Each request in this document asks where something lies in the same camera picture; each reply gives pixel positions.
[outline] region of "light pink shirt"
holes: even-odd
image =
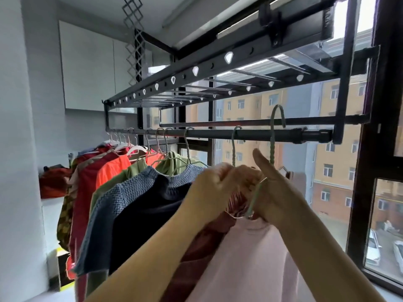
[[[295,302],[298,269],[279,231],[238,219],[186,302]]]

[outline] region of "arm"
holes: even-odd
[[[268,178],[254,209],[279,230],[316,302],[385,302],[304,196],[258,150],[254,150],[254,159]]]
[[[201,173],[174,216],[86,302],[158,302],[193,238],[225,210],[232,192],[250,178],[248,172],[223,163]]]

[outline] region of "black shirt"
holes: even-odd
[[[158,176],[154,185],[128,205],[113,222],[109,275],[118,269],[174,215],[191,183],[168,187]]]

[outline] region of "car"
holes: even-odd
[[[395,254],[397,264],[399,264],[400,273],[403,274],[403,242],[402,241],[396,240],[393,242],[393,252]]]
[[[368,238],[367,257],[365,259],[366,264],[379,266],[380,248],[382,248],[382,246],[380,246],[378,243],[378,237],[376,236],[376,232],[370,229],[370,236]]]

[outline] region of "retractable ceiling clothes rack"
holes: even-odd
[[[313,82],[340,79],[339,96],[334,116],[286,119],[287,125],[334,125],[333,129],[308,130],[307,127],[275,130],[278,142],[303,143],[316,141],[341,144],[345,124],[363,124],[369,121],[364,115],[346,116],[350,77],[366,74],[369,66],[376,66],[379,47],[354,52],[361,0],[349,0],[343,54],[331,57],[317,43],[333,36],[335,3],[338,0],[292,0],[277,9],[269,3],[261,4],[258,19],[232,33],[215,40],[198,51],[172,63],[165,69],[147,77],[104,103],[106,131],[134,134],[162,135],[163,131],[144,129],[116,129],[109,127],[108,112],[114,108],[161,109],[183,107],[206,101],[233,98]],[[302,65],[285,62],[279,55]],[[240,69],[257,61],[271,62],[275,67],[267,75]],[[223,72],[244,76],[241,81],[223,81],[216,78]],[[192,86],[201,80],[215,84],[212,87]],[[212,126],[269,125],[270,120],[240,120],[198,123],[160,124],[161,127],[184,128]],[[274,121],[280,125],[280,119]],[[183,137],[185,129],[166,131],[169,137]],[[263,129],[237,130],[236,140],[269,141],[271,132]],[[209,129],[190,130],[187,137],[231,139],[232,131]]]

